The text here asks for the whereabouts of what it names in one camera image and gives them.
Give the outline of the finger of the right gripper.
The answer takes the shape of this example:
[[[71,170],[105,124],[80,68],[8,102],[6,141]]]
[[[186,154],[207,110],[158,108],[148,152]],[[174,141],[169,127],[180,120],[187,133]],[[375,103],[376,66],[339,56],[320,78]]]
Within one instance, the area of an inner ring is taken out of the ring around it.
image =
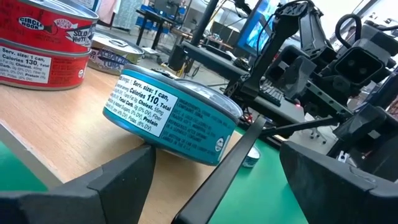
[[[336,125],[333,134],[337,141],[333,150],[376,150],[388,140],[398,136],[398,119],[383,108],[365,105],[348,117],[327,117],[313,121],[271,127],[261,131],[261,137],[291,134],[304,129]]]
[[[266,78],[290,99],[305,92],[310,75],[317,65],[293,45],[285,47],[266,71]]]

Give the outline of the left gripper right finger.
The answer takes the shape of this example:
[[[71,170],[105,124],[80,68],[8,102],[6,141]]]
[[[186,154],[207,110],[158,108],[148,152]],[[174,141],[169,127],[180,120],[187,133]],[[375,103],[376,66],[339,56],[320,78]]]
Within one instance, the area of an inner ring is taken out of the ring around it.
[[[309,224],[398,224],[398,184],[291,141],[279,158]]]

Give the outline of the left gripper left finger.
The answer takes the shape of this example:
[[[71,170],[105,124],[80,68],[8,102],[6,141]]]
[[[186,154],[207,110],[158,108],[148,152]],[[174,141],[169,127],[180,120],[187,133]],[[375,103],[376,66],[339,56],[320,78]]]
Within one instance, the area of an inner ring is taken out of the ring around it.
[[[137,224],[155,162],[143,145],[47,192],[0,192],[0,224]]]

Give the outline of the plain-lid can multicolour label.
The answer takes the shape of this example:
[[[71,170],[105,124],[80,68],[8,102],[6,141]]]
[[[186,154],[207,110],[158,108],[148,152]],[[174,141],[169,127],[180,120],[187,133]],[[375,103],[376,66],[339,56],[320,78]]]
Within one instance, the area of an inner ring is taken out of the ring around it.
[[[253,168],[261,157],[260,150],[253,146],[243,160],[242,166],[246,168]]]

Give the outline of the teal tuna can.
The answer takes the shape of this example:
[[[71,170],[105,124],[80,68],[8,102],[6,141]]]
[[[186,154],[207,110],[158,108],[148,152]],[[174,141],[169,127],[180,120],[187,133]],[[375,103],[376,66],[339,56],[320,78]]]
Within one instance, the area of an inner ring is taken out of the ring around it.
[[[217,166],[243,111],[206,85],[127,64],[103,114],[172,154]]]

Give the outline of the red-label silver-lid can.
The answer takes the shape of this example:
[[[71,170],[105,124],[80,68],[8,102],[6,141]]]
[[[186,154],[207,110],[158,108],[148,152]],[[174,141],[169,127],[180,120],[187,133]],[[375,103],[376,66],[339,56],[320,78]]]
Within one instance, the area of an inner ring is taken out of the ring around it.
[[[0,84],[31,90],[68,90],[83,83],[90,51],[57,52],[0,39]]]
[[[82,54],[91,48],[98,19],[72,0],[0,0],[0,39]]]

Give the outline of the green-label silver-lid can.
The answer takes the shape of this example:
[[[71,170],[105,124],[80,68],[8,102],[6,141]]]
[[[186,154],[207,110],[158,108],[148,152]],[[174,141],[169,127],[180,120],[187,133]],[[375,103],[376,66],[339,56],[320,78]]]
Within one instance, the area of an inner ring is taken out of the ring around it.
[[[137,65],[144,50],[136,44],[108,32],[96,31],[88,66],[111,75],[120,75],[125,64]]]

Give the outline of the tablet with blue screen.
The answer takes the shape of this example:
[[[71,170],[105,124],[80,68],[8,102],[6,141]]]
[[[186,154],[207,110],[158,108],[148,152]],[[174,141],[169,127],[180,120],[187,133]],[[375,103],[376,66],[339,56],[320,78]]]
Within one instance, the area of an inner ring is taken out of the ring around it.
[[[258,56],[272,34],[274,12],[280,0],[259,0],[239,32],[236,46]]]

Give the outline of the grey desk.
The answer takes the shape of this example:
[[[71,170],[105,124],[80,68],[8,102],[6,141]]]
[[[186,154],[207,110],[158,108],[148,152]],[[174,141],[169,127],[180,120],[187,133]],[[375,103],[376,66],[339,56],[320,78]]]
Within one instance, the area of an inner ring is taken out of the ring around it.
[[[192,45],[187,41],[175,46],[169,57],[169,65],[172,68],[180,68],[186,57],[203,64],[227,80],[234,81],[241,77],[249,76],[249,72],[233,65],[232,61],[214,54],[206,48]]]

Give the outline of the black pole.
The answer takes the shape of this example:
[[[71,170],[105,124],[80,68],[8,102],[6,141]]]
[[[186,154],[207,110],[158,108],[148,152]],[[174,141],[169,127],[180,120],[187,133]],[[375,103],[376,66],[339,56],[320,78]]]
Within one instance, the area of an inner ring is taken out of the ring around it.
[[[204,33],[209,21],[211,20],[211,16],[217,7],[218,1],[219,0],[210,0],[207,7],[205,8],[205,11],[201,18],[201,21],[199,22],[199,25],[197,26],[197,30],[194,33],[194,35],[190,41],[190,43],[192,45],[198,46],[198,44],[200,43],[200,39],[203,37],[203,33]]]

